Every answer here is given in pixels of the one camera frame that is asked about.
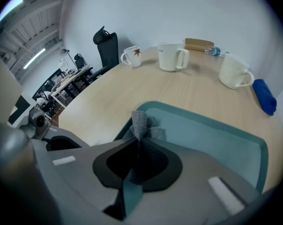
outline ceiling light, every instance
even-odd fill
[[[3,10],[0,12],[0,21],[16,6],[18,6],[23,0],[10,0]]]
[[[37,58],[39,55],[41,55],[44,51],[45,51],[45,49],[43,48],[33,58],[31,58],[30,61],[24,66],[24,69],[26,69],[35,60],[35,58]]]

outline white mug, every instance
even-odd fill
[[[121,61],[134,68],[140,66],[142,64],[142,59],[139,45],[124,49],[124,53],[121,55]]]
[[[254,82],[254,76],[248,70],[249,66],[242,59],[227,53],[221,66],[219,79],[231,89],[251,86]],[[249,83],[242,84],[246,75],[250,75],[251,80]]]
[[[179,43],[159,43],[158,57],[159,67],[167,72],[178,71],[178,69],[186,68],[189,51],[184,49],[185,44]]]

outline chair headrest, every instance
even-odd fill
[[[108,31],[104,30],[104,27],[105,26],[103,26],[98,32],[95,33],[95,35],[93,37],[94,44],[98,45],[98,44],[105,42],[106,40],[109,39],[110,33]]]
[[[75,60],[80,59],[79,53],[77,53],[77,54],[74,56],[74,59],[75,59]]]

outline coffee mug with leaf design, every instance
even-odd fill
[[[142,64],[142,59],[139,45],[124,49],[124,53],[121,55],[121,61],[133,68],[140,66]]]

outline blue towel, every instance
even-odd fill
[[[270,92],[263,79],[256,79],[253,83],[253,89],[257,95],[258,101],[263,111],[273,116],[276,111],[277,101]]]

